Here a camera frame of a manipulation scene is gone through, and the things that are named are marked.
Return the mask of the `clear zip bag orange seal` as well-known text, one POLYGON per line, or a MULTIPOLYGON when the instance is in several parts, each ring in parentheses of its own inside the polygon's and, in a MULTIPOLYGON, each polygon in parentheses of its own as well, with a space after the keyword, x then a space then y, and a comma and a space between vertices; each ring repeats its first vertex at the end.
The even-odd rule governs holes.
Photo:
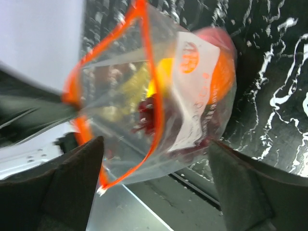
POLYGON ((230 119, 236 49, 228 32, 189 31, 146 0, 75 66, 62 99, 78 109, 77 141, 108 139, 98 194, 201 160, 230 119))

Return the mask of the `dark purple fake grapes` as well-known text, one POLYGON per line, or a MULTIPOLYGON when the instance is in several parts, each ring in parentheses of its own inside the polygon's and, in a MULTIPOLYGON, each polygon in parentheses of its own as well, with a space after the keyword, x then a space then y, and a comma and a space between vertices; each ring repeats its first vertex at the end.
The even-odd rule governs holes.
POLYGON ((142 130, 145 135, 154 136, 161 125, 162 134, 155 148, 157 154, 186 159, 204 155, 210 140, 220 138, 226 128, 225 111, 220 104, 202 107, 198 103, 175 102, 173 98, 164 101, 161 111, 164 119, 156 123, 156 97, 154 94, 139 103, 139 122, 132 131, 142 130))

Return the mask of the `yellow fake banana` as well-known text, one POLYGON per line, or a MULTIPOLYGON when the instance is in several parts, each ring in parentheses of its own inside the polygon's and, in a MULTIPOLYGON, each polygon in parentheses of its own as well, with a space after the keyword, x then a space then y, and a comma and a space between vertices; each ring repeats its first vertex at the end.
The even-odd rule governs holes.
MULTIPOLYGON (((173 60, 173 58, 164 58, 156 66, 157 78, 163 94, 167 93, 167 89, 171 84, 173 60)), ((141 62, 140 64, 139 70, 118 87, 118 102, 102 108, 100 115, 104 119, 112 122, 121 120, 123 117, 136 112, 138 104, 142 100, 156 93, 147 62, 141 62)))

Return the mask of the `orange fake fruit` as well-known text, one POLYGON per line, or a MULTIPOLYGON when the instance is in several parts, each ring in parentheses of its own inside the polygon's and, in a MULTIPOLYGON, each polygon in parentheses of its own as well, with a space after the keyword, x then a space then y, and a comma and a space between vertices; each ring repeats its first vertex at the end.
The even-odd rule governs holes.
POLYGON ((212 81, 210 87, 210 97, 208 104, 214 103, 214 91, 216 90, 216 100, 222 100, 226 94, 231 90, 235 82, 235 64, 233 55, 221 50, 220 55, 212 74, 212 81))

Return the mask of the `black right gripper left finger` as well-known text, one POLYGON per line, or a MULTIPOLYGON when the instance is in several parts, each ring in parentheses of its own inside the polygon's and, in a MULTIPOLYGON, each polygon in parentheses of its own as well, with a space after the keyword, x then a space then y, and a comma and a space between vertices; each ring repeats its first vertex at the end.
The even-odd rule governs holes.
POLYGON ((0 182, 2 231, 84 231, 104 155, 99 136, 0 182))

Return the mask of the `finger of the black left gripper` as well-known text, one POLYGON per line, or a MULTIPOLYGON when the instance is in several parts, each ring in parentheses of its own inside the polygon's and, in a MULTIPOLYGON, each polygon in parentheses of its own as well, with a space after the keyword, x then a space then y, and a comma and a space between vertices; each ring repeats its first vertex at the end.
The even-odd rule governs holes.
POLYGON ((60 95, 0 71, 0 141, 25 142, 77 117, 78 107, 60 95))

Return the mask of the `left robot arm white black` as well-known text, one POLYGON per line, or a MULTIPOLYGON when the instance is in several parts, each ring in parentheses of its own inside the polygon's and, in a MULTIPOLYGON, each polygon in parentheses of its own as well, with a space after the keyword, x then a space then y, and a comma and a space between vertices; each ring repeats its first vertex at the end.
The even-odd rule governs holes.
POLYGON ((59 93, 0 71, 0 178, 51 161, 77 147, 74 106, 59 93))

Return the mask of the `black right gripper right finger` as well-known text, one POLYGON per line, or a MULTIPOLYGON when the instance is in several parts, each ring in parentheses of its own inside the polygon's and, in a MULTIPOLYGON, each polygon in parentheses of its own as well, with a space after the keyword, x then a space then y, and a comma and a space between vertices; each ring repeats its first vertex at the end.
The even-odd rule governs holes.
POLYGON ((211 141, 209 164, 229 231, 306 231, 308 179, 211 141))

